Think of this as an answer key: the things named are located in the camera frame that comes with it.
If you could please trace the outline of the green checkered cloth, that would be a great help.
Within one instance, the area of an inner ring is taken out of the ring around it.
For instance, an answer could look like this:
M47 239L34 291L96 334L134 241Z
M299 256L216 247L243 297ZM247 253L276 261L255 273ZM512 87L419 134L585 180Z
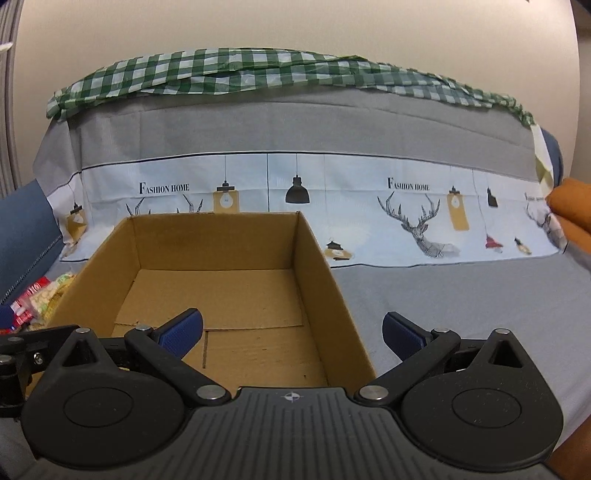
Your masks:
M46 117L65 121L99 105L147 95L224 96L291 87L342 87L474 108L500 108L530 127L514 97L361 56L274 48L206 48L139 56L102 67L56 91Z

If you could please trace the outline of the grey printed sofa cover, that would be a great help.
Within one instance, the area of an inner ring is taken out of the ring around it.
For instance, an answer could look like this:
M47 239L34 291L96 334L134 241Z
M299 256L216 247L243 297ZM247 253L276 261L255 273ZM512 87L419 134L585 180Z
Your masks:
M543 130L499 108L291 87L145 96L53 121L34 175L77 275L124 219L300 213L375 378L226 389L140 324L78 326L1 416L5 479L582 479L590 256ZM398 312L431 333L405 361Z

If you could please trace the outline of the clear peanut cracker pack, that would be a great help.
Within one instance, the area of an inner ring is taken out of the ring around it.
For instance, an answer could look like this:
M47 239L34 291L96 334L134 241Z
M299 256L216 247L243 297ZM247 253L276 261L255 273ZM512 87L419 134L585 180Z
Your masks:
M46 324L51 319L75 277L72 272L64 273L29 298L28 307L37 322Z

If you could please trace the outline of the red snack box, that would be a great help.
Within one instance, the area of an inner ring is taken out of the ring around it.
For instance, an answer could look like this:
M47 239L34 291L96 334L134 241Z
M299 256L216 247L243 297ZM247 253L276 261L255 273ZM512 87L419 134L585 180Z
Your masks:
M50 280L46 276L40 277L37 281L27 287L27 289L10 305L14 318L11 325L11 330L16 331L29 323L34 315L31 310L30 297L50 284Z

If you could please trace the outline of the orange cushion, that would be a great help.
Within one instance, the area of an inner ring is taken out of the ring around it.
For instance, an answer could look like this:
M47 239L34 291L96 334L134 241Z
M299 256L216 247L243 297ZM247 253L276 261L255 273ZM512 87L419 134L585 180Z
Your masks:
M565 178L546 197L546 202L567 240L590 254L591 186L580 180Z

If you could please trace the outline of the brown cardboard box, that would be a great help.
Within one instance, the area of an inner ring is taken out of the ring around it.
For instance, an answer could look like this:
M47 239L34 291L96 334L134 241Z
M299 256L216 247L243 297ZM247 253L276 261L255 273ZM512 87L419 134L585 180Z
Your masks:
M50 325L113 337L194 308L188 365L230 391L342 387L376 371L300 213L152 214L122 220L75 276Z

